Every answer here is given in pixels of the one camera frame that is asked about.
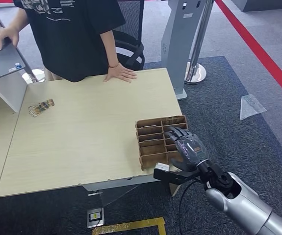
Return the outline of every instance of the cardboard organizer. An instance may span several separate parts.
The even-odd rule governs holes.
[[[140,150],[140,163],[142,170],[156,166],[156,163],[170,164],[170,159],[182,161],[181,155],[171,139],[164,133],[169,127],[187,129],[185,116],[162,117],[138,121],[136,135]]]

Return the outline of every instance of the hand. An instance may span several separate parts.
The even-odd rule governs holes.
[[[122,64],[119,64],[115,68],[109,68],[108,75],[104,80],[104,82],[107,82],[113,77],[116,77],[126,82],[132,82],[131,79],[136,79],[136,74],[133,70],[129,70]]]
[[[2,40],[8,37],[15,47],[19,42],[19,32],[14,27],[0,28],[0,50],[2,49]]]

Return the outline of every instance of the yellow floor tape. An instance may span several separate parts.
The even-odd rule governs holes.
[[[110,234],[115,232],[128,231],[132,229],[141,229],[153,226],[158,226],[158,231],[159,235],[166,235],[166,230],[165,229],[165,220],[162,217],[99,227],[94,229],[92,235]]]

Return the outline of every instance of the person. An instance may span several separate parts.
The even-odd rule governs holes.
[[[120,64],[113,30],[125,23],[117,0],[14,0],[17,14],[2,41],[17,46],[19,32],[30,24],[49,80],[78,82],[87,76],[107,74],[126,82],[136,74]]]

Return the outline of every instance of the laptop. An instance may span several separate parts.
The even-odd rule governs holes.
[[[2,50],[0,51],[0,78],[24,67],[24,62],[9,38],[3,40]]]

